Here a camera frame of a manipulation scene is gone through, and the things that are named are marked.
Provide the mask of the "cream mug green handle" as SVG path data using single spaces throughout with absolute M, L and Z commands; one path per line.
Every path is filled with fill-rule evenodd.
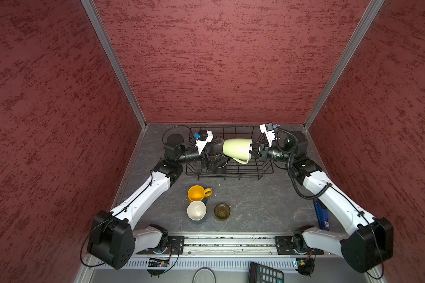
M 240 164 L 248 164 L 251 159 L 251 139 L 228 139 L 223 143 L 223 154 Z

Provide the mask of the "olive green glass cup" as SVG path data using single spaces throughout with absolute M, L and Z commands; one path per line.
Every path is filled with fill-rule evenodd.
M 229 218 L 231 209 L 228 204 L 217 204 L 214 208 L 214 214 L 220 221 L 225 221 Z

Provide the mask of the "white cup dark green base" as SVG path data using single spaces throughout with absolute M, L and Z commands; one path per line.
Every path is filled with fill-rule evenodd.
M 192 221 L 202 220 L 207 213 L 206 205 L 200 201 L 195 200 L 191 202 L 187 207 L 187 215 Z

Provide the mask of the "black mug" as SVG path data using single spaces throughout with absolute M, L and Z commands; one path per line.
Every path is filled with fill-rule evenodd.
M 212 171 L 215 175 L 223 176 L 227 172 L 228 161 L 223 160 L 217 165 L 217 167 Z

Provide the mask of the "white ceramic mug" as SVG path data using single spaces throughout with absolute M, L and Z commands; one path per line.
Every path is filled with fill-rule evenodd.
M 222 147 L 223 144 L 224 144 L 224 139 L 221 138 L 221 137 L 216 137 L 216 138 L 212 139 L 211 142 L 212 142 L 212 145 L 214 147 Z

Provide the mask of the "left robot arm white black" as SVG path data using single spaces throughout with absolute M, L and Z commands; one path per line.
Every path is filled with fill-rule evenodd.
M 135 253 L 151 249 L 166 251 L 169 240 L 165 228 L 149 225 L 137 230 L 136 226 L 148 208 L 179 179 L 185 164 L 218 165 L 218 161 L 207 156 L 206 149 L 218 145 L 219 139 L 209 130 L 201 130 L 194 137 L 195 144 L 190 145 L 182 135 L 170 135 L 165 139 L 164 157 L 150 171 L 144 184 L 110 212 L 100 211 L 93 217 L 91 232 L 85 240 L 89 254 L 119 270 Z

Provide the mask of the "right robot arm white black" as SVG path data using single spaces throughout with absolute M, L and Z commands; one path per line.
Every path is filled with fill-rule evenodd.
M 261 161 L 285 162 L 298 196 L 318 199 L 337 218 L 345 233 L 303 226 L 293 233 L 293 247 L 299 254 L 323 250 L 345 259 L 359 273 L 368 272 L 393 257 L 394 227 L 386 218 L 377 219 L 341 191 L 302 148 L 304 134 L 289 132 L 271 123 L 260 125 L 267 142 L 259 143 L 251 155 Z

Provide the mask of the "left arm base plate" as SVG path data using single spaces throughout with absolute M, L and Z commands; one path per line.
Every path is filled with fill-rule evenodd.
M 168 235 L 163 236 L 158 246 L 137 252 L 139 255 L 169 255 L 170 252 L 182 254 L 184 249 L 184 236 Z

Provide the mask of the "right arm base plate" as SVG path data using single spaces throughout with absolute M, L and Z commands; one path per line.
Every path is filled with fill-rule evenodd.
M 296 247 L 290 236 L 276 236 L 275 247 L 278 255 L 323 255 L 323 250 L 306 247 Z

